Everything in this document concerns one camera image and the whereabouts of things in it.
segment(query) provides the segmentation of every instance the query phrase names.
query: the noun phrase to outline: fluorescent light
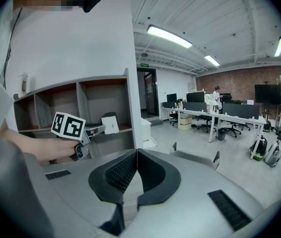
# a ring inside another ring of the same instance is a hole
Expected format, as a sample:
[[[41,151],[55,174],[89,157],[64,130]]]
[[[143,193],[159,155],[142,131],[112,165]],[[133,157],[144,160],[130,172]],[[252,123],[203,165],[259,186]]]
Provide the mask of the fluorescent light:
[[[280,41],[279,41],[279,45],[278,45],[278,48],[276,49],[276,52],[275,52],[275,57],[279,57],[281,54],[281,36],[280,36]]]
[[[206,56],[205,59],[207,59],[209,62],[211,62],[214,66],[219,66],[220,64],[214,60],[211,56]]]
[[[150,25],[147,29],[147,33],[172,41],[185,48],[190,48],[192,46],[192,43],[190,43],[189,41],[186,41],[185,39],[173,33],[170,33],[164,29],[158,28],[157,26]]]

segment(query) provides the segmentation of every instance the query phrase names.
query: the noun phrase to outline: white desk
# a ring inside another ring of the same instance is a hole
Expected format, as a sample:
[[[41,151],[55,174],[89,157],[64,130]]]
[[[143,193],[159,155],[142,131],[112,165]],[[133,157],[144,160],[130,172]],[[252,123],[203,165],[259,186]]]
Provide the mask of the white desk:
[[[255,134],[255,138],[254,138],[254,141],[257,140],[257,142],[256,142],[254,150],[251,154],[250,159],[253,159],[253,156],[256,153],[256,149],[258,148],[258,145],[259,145],[259,142],[260,142],[260,139],[261,139],[261,135],[262,135],[262,132],[263,132],[263,126],[264,126],[264,124],[266,124],[266,121],[263,117],[259,117],[259,119],[246,119],[246,118],[240,118],[240,117],[233,117],[233,116],[229,116],[229,115],[221,115],[221,114],[217,114],[217,113],[213,113],[213,112],[207,113],[207,112],[201,112],[201,111],[192,111],[192,110],[185,110],[185,109],[169,109],[169,108],[162,108],[162,110],[168,111],[168,115],[171,111],[177,111],[178,112],[178,129],[180,129],[180,115],[181,114],[212,117],[211,129],[210,129],[209,140],[208,140],[209,143],[212,142],[215,118],[218,118],[218,123],[217,123],[218,128],[219,128],[221,120],[236,122],[236,123],[240,123],[240,124],[250,123],[250,124],[253,124],[253,125],[257,125],[258,128],[256,130],[256,134]]]

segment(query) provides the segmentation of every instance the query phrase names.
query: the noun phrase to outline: television screen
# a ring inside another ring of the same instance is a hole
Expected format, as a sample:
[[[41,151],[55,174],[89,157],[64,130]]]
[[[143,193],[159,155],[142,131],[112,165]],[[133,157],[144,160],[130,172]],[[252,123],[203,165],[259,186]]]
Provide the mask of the television screen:
[[[167,94],[167,102],[177,102],[177,94]]]
[[[187,93],[187,102],[205,102],[205,93]]]
[[[281,86],[255,85],[255,102],[280,105]]]

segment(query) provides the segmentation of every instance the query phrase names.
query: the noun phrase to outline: brick wall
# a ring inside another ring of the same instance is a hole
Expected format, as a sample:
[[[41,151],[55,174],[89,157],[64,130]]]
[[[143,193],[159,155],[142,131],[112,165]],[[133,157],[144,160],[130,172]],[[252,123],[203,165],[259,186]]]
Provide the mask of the brick wall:
[[[197,77],[197,90],[213,93],[218,85],[220,93],[231,93],[233,100],[255,100],[254,85],[276,84],[281,75],[281,66],[239,69]],[[271,119],[276,118],[276,106],[270,105]]]

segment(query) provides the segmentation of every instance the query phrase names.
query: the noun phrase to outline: ceiling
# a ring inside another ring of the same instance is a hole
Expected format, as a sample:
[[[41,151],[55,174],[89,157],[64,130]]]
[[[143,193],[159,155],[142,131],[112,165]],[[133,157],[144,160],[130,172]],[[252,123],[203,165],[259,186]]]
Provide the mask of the ceiling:
[[[131,0],[138,65],[192,75],[266,65],[281,36],[281,15],[269,0]],[[153,24],[189,40],[186,49],[147,34]],[[220,64],[213,66],[210,55]]]

